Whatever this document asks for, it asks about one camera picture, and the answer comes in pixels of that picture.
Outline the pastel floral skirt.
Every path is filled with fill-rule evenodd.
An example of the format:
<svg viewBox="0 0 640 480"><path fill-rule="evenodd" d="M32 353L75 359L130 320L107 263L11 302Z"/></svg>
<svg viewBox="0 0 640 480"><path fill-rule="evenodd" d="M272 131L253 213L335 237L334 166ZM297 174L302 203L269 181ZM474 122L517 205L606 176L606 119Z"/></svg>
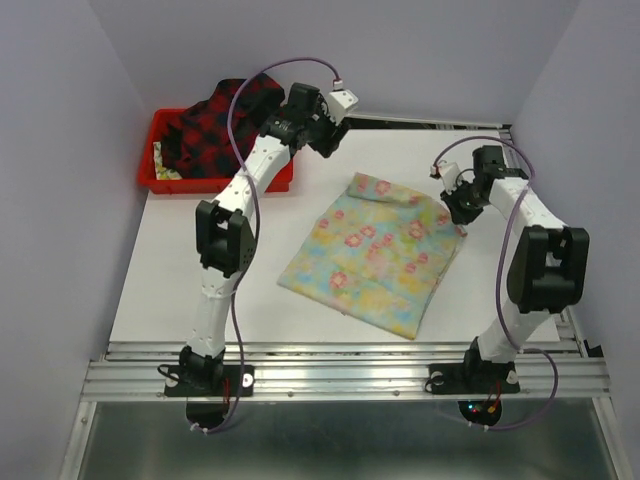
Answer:
<svg viewBox="0 0 640 480"><path fill-rule="evenodd" d="M432 197L357 173L277 283L413 340L466 236Z"/></svg>

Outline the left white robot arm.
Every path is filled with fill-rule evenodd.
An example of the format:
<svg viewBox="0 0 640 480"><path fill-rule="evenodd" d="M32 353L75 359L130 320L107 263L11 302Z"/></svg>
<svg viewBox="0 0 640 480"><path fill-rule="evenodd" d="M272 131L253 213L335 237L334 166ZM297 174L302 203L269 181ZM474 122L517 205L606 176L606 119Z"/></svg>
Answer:
<svg viewBox="0 0 640 480"><path fill-rule="evenodd" d="M286 103L261 125L231 182L214 200L198 204L195 233L201 293L193 332L172 375L187 393L209 396L224 390L226 322L237 282L257 250L256 201L303 147L330 157L346 135L346 117L357 103L357 97L341 82L335 82L328 94L293 84Z"/></svg>

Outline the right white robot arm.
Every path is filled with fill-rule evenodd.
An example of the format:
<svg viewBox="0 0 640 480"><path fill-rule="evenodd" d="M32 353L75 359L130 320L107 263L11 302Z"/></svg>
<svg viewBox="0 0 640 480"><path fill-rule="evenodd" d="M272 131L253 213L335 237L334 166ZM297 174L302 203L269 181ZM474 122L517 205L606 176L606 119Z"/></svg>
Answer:
<svg viewBox="0 0 640 480"><path fill-rule="evenodd" d="M441 199L455 225L471 224L491 206L507 221L503 239L517 244L512 254L499 254L496 319L472 341L461 362L430 365L425 388L435 395L481 394L495 387L519 392L516 356L542 323L577 304L584 290L588 232L560 220L539 199L528 159L520 168L510 167L503 154L507 141L482 140L472 153L472 180L464 180L462 169L442 155L430 175L441 180Z"/></svg>

